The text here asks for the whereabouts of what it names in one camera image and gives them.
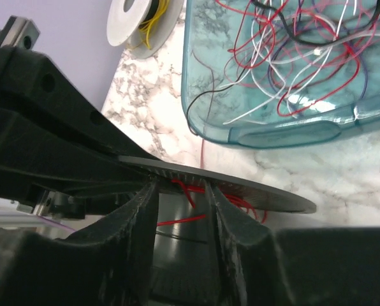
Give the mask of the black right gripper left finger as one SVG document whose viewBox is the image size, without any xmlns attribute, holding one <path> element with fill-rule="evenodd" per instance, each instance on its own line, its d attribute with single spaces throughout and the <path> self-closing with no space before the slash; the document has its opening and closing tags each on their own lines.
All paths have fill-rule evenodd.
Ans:
<svg viewBox="0 0 380 306">
<path fill-rule="evenodd" d="M 65 239 L 0 229 L 0 305 L 146 305 L 159 187 Z"/>
</svg>

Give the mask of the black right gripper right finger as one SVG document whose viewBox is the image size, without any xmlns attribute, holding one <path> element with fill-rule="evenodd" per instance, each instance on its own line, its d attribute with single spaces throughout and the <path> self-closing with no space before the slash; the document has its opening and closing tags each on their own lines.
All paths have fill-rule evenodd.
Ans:
<svg viewBox="0 0 380 306">
<path fill-rule="evenodd" d="M 205 193 L 221 305 L 380 305 L 380 227 L 274 231 Z"/>
</svg>

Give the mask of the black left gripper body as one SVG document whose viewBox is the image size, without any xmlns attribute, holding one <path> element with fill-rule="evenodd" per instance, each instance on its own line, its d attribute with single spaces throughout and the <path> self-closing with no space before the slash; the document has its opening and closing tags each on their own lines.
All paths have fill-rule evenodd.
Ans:
<svg viewBox="0 0 380 306">
<path fill-rule="evenodd" d="M 38 36 L 18 16 L 0 30 L 0 198 L 35 205 L 47 191 L 96 198 L 156 188 L 121 161 L 149 154 L 33 50 Z"/>
</svg>

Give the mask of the dark grey perforated spool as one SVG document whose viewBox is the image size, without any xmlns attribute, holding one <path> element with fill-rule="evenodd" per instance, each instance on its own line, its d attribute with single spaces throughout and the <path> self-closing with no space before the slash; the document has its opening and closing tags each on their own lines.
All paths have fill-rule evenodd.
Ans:
<svg viewBox="0 0 380 306">
<path fill-rule="evenodd" d="M 119 160 L 162 180 L 150 283 L 150 299 L 160 303 L 222 304 L 206 184 L 218 187 L 258 222 L 265 220 L 257 216 L 259 210 L 313 214 L 317 209 L 296 194 L 222 173 L 140 157 Z"/>
</svg>

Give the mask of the teal transparent plastic bin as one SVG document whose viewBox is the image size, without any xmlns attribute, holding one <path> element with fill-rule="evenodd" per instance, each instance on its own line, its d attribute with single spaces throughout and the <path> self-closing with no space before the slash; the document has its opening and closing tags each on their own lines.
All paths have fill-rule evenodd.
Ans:
<svg viewBox="0 0 380 306">
<path fill-rule="evenodd" d="M 191 132 L 278 149 L 380 129 L 380 1 L 189 1 Z"/>
</svg>

